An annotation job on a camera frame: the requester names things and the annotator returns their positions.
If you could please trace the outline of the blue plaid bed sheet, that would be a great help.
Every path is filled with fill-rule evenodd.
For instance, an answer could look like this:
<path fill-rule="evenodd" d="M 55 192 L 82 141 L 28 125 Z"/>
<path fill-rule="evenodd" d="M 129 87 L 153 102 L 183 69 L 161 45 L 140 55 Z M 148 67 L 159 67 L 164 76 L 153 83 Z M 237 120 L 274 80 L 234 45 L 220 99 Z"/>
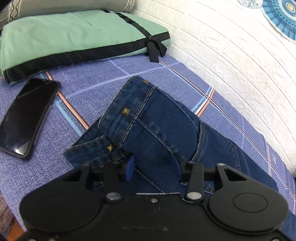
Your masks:
<path fill-rule="evenodd" d="M 29 159 L 1 153 L 1 193 L 17 220 L 32 191 L 73 170 L 64 152 L 106 112 L 125 83 L 139 76 L 186 106 L 201 121 L 233 141 L 277 184 L 289 212 L 281 231 L 295 240 L 295 180 L 280 157 L 220 94 L 170 56 L 152 63 L 145 55 L 96 61 L 51 70 L 38 77 L 58 81 L 55 98 Z"/>

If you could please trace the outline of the grey patterned pillow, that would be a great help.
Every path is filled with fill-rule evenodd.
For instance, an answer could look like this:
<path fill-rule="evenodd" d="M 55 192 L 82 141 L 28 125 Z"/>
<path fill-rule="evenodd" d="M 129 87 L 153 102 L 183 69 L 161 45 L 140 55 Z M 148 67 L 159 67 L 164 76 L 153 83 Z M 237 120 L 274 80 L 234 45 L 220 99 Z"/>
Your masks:
<path fill-rule="evenodd" d="M 60 14 L 74 11 L 102 9 L 107 11 L 129 12 L 134 8 L 134 5 L 135 1 L 9 1 L 8 6 L 1 10 L 1 25 L 27 16 Z"/>

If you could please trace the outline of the dark blue denim pants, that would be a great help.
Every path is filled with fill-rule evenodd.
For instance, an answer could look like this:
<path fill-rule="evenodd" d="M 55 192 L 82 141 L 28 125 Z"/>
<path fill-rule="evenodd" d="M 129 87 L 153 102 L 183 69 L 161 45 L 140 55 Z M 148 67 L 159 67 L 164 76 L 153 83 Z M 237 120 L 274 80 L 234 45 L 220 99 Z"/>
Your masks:
<path fill-rule="evenodd" d="M 182 163 L 213 168 L 224 163 L 276 190 L 276 182 L 233 141 L 182 103 L 139 76 L 130 78 L 106 112 L 64 152 L 73 167 L 93 168 L 135 159 L 128 193 L 185 193 Z"/>

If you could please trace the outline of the blue paper fan decoration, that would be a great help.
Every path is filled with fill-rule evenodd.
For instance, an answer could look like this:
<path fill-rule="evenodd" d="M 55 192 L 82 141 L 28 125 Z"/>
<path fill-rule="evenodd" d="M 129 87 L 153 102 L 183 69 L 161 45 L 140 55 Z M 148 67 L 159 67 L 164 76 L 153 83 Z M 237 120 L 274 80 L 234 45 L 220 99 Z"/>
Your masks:
<path fill-rule="evenodd" d="M 280 34 L 295 42 L 295 1 L 263 1 L 262 12 Z"/>

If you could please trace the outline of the black smartphone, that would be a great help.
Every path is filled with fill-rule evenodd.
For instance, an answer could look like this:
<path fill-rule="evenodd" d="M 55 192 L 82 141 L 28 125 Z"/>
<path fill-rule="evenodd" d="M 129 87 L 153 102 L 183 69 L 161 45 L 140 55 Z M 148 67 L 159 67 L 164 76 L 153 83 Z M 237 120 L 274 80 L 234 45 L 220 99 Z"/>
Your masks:
<path fill-rule="evenodd" d="M 41 126 L 57 93 L 58 81 L 33 78 L 18 93 L 1 122 L 1 151 L 20 159 L 31 156 Z"/>

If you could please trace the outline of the green pillow with black ribbon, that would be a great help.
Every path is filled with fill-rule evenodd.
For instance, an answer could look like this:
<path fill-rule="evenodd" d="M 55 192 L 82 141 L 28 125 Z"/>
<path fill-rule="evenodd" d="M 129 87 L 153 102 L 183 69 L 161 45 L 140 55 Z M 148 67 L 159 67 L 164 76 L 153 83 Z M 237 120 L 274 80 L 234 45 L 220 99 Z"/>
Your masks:
<path fill-rule="evenodd" d="M 157 63 L 168 29 L 139 16 L 91 10 L 30 16 L 1 32 L 1 75 L 8 85 L 38 73 L 98 60 L 146 54 Z"/>

